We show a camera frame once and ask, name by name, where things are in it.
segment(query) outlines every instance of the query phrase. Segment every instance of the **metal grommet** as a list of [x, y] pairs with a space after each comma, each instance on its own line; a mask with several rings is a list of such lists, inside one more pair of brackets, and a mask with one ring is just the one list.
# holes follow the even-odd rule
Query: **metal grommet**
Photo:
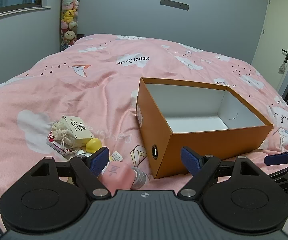
[[153, 155], [154, 160], [156, 160], [157, 159], [157, 147], [155, 144], [152, 146], [152, 155]]
[[191, 188], [182, 189], [180, 194], [184, 197], [193, 197], [196, 195], [196, 191]]
[[97, 188], [93, 190], [93, 195], [96, 197], [105, 197], [108, 194], [108, 191], [104, 188]]

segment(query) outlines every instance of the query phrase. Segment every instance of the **stuffed toy storage tube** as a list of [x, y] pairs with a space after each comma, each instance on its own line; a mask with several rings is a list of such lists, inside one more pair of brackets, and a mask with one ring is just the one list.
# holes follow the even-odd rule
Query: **stuffed toy storage tube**
[[62, 0], [60, 41], [61, 51], [77, 41], [77, 18], [80, 0]]

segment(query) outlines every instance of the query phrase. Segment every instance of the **white door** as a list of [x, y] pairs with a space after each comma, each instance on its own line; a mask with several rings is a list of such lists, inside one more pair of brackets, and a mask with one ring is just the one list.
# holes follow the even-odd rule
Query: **white door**
[[280, 88], [288, 69], [287, 61], [286, 71], [279, 73], [286, 57], [282, 49], [288, 51], [288, 0], [269, 0], [252, 66], [276, 90]]

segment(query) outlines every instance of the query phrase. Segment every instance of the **window sill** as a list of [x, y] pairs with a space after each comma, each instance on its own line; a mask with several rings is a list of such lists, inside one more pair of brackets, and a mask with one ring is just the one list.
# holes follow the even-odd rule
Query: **window sill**
[[31, 7], [31, 8], [22, 8], [18, 10], [12, 10], [7, 12], [0, 13], [0, 17], [10, 16], [12, 14], [22, 13], [22, 12], [30, 12], [30, 11], [41, 11], [41, 10], [50, 10], [50, 6], [38, 6], [38, 7]]

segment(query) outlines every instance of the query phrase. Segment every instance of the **metal plate on wall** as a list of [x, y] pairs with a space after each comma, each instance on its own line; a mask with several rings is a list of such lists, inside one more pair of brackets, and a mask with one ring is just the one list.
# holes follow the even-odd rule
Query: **metal plate on wall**
[[186, 11], [188, 11], [188, 7], [189, 7], [188, 4], [175, 2], [175, 1], [171, 1], [171, 0], [161, 0], [160, 4], [174, 7], [174, 8], [179, 8], [179, 9], [186, 10]]

